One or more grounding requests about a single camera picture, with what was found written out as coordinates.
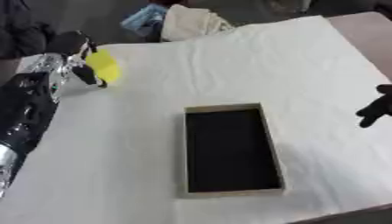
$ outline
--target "black box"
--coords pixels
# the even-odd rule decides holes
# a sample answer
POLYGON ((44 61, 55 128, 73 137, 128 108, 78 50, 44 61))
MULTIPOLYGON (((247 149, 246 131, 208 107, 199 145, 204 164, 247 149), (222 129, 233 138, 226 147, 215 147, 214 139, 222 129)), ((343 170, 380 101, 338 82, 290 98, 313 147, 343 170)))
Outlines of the black box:
POLYGON ((259 103, 185 109, 185 193, 282 192, 284 179, 259 103))

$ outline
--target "black glove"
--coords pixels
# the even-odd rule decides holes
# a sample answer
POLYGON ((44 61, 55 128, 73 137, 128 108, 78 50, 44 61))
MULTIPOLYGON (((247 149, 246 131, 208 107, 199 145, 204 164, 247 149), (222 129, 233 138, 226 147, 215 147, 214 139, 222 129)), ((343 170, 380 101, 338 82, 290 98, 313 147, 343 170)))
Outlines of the black glove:
POLYGON ((357 116, 363 117, 360 122, 362 128, 372 126, 384 115, 392 116, 392 85, 380 85, 377 87, 377 91, 383 96, 357 112, 357 116))

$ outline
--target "yellow sponge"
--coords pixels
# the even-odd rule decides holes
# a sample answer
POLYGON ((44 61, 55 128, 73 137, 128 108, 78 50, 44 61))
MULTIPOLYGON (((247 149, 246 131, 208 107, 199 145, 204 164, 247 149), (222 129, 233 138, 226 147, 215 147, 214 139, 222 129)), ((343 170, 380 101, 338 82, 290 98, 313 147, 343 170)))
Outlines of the yellow sponge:
POLYGON ((107 83, 116 81, 120 77, 120 67, 108 50, 98 49, 98 52, 87 56, 86 63, 93 68, 96 76, 107 83))

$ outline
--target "white paper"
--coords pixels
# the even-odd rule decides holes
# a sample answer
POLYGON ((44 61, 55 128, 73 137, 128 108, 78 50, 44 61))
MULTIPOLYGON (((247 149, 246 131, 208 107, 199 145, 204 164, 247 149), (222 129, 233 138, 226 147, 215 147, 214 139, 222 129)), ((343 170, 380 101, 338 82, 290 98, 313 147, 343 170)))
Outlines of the white paper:
POLYGON ((392 202, 392 118, 355 116, 389 81, 322 17, 104 48, 122 78, 64 98, 2 224, 286 223, 392 202), (184 107, 244 102, 264 108, 286 192, 179 199, 184 107))

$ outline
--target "silver foil-wrapped arm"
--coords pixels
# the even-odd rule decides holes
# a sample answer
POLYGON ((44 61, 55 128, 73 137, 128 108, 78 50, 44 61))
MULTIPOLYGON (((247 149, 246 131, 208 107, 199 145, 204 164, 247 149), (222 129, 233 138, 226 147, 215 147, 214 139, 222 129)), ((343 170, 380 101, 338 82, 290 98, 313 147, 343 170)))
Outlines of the silver foil-wrapped arm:
POLYGON ((17 158, 15 151, 0 144, 0 199, 11 184, 12 167, 17 158))

